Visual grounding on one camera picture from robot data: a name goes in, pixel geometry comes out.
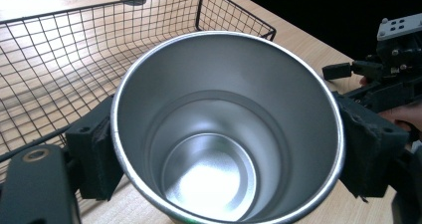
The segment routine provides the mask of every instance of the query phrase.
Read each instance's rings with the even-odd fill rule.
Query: wire basket
[[[60,133],[142,54],[200,30],[276,34],[230,0],[130,0],[0,22],[0,182],[13,152],[65,145]]]

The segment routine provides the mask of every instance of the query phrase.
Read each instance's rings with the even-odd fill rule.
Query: wooden table
[[[112,1],[117,0],[0,0],[0,21]],[[334,48],[250,0],[232,1],[274,26],[277,29],[274,42],[299,56],[318,74],[321,74],[323,66],[351,61]],[[343,93],[357,88],[358,79],[353,76],[326,84],[332,91]],[[364,203],[355,199],[338,182],[323,204],[299,223],[392,223],[390,203],[394,194],[390,188],[384,198],[369,198],[369,203]],[[84,223],[172,223],[167,216],[145,201],[125,177],[110,202],[84,200],[80,208]]]

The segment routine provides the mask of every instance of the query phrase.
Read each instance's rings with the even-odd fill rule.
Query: table surface
[[[0,0],[0,21],[113,1],[117,0]],[[232,1],[275,27],[277,35],[274,42],[304,60],[319,75],[323,66],[351,61],[351,58],[252,1]],[[332,91],[344,93],[357,88],[358,80],[359,76],[352,76],[325,83]],[[394,194],[394,190],[389,188],[384,198],[369,198],[369,202],[364,203],[338,182],[329,197],[298,223],[392,223],[390,203]],[[126,177],[111,201],[84,200],[80,202],[80,209],[84,223],[172,223],[149,204]]]

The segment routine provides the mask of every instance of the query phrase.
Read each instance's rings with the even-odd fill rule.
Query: black background
[[[252,0],[354,60],[375,54],[383,18],[422,13],[422,0]]]

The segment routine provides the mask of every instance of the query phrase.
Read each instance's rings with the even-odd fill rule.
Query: silver cup
[[[344,159],[333,97],[264,39],[197,32],[150,50],[111,109],[124,172],[181,222],[284,223],[329,194]]]

